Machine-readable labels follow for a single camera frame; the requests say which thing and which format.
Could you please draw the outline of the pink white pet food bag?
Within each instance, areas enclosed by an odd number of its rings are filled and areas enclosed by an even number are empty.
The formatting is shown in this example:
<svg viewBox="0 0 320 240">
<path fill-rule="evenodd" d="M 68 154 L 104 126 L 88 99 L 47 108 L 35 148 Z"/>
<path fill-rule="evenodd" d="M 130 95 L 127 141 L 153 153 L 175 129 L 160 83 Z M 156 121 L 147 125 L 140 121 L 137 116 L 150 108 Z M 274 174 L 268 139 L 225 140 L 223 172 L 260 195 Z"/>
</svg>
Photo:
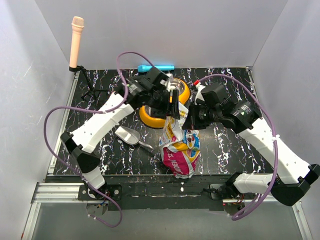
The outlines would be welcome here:
<svg viewBox="0 0 320 240">
<path fill-rule="evenodd" d="M 178 104 L 180 119 L 168 116 L 162 135 L 159 138 L 160 155 L 163 164 L 176 178 L 191 178 L 200 157 L 200 138 L 198 130 L 182 129 L 187 119 L 188 109 Z"/>
</svg>

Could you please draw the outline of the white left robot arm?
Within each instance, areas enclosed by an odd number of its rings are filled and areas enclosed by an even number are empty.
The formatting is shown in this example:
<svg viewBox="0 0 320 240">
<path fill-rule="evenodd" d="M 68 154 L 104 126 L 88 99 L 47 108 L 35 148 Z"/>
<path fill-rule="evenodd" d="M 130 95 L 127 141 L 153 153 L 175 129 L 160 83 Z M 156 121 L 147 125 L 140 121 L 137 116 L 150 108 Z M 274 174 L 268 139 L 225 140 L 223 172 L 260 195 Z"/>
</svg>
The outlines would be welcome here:
<svg viewBox="0 0 320 240">
<path fill-rule="evenodd" d="M 95 200 L 106 196 L 107 183 L 99 169 L 100 159 L 94 150 L 104 136 L 136 109 L 148 106 L 163 117 L 178 117 L 180 88 L 174 79 L 140 78 L 120 84 L 102 107 L 78 129 L 60 136 L 69 157 L 76 161 L 80 176 Z"/>
</svg>

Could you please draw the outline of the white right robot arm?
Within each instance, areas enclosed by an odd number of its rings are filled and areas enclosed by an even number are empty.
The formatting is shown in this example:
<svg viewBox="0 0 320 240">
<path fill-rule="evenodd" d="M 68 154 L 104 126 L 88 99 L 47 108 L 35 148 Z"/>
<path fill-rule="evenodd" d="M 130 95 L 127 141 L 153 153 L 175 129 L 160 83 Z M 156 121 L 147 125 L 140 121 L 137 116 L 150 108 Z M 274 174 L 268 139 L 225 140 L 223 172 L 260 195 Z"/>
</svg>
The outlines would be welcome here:
<svg viewBox="0 0 320 240">
<path fill-rule="evenodd" d="M 276 173 L 234 173 L 217 193 L 237 199 L 243 194 L 270 194 L 285 206 L 293 206 L 305 196 L 320 176 L 319 164 L 309 164 L 297 156 L 262 118 L 260 111 L 248 101 L 206 105 L 192 102 L 188 108 L 184 130 L 203 130 L 221 123 L 250 143 Z"/>
</svg>

